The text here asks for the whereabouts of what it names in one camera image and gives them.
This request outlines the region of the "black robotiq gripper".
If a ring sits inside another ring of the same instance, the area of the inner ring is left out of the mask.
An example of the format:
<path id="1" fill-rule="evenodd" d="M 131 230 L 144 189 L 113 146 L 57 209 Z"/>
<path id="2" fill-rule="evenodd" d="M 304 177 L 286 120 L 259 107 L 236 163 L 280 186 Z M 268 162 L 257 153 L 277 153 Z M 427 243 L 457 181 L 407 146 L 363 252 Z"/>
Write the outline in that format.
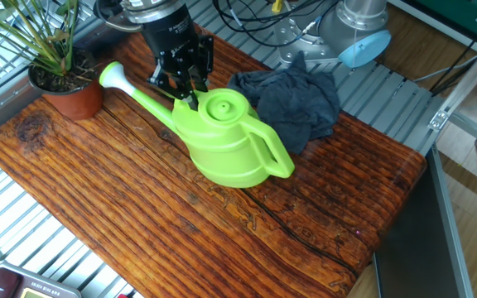
<path id="1" fill-rule="evenodd" d="M 171 99 L 186 102 L 192 110 L 198 109 L 198 99 L 192 87 L 207 92 L 208 75 L 213 71 L 214 38 L 198 36 L 187 6 L 172 14 L 143 25 L 142 36 L 156 58 L 156 67 L 147 82 Z M 176 67 L 176 62 L 192 62 L 189 77 L 167 72 L 165 67 Z"/>

